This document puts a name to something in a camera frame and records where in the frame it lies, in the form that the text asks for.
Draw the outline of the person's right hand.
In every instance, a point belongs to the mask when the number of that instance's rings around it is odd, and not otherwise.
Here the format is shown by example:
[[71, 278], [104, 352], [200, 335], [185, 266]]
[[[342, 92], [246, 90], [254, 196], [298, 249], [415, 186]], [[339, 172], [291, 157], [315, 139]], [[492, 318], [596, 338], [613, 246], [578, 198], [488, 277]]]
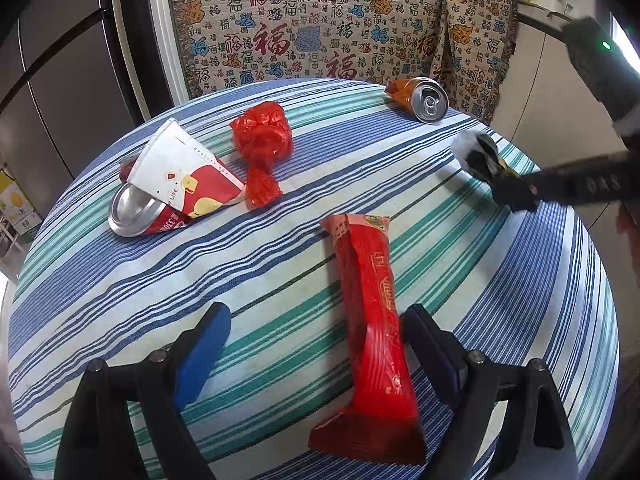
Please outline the person's right hand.
[[631, 259], [635, 264], [639, 263], [639, 228], [624, 204], [620, 204], [616, 219], [616, 230], [626, 236]]

